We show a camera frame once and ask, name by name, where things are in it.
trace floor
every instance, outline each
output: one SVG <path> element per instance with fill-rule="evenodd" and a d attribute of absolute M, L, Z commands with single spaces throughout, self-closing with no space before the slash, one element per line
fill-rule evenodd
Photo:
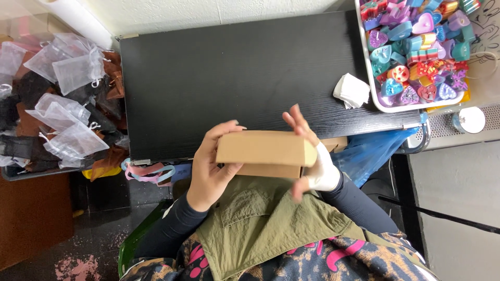
<path fill-rule="evenodd" d="M 123 173 L 90 182 L 74 172 L 70 185 L 73 210 L 84 210 L 74 236 L 0 271 L 0 280 L 117 281 L 120 244 L 159 201 L 172 198 L 171 187 L 127 181 Z"/>

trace black table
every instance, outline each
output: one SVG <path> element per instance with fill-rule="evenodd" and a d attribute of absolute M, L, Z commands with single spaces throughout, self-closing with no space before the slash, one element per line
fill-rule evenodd
<path fill-rule="evenodd" d="M 299 103 L 321 139 L 402 128 L 417 110 L 345 109 L 342 75 L 368 82 L 355 11 L 160 32 L 120 41 L 132 160 L 192 157 L 214 125 L 289 130 Z"/>

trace drawing on wall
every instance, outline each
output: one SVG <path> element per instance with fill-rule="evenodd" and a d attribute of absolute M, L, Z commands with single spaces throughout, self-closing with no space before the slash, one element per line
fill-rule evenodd
<path fill-rule="evenodd" d="M 471 43 L 471 54 L 476 52 L 491 52 L 500 57 L 499 23 L 500 5 L 495 0 L 482 3 L 481 7 L 470 15 L 470 22 L 475 33 L 475 40 Z M 479 62 L 480 64 L 494 60 L 491 55 L 478 54 L 468 61 L 469 64 Z"/>

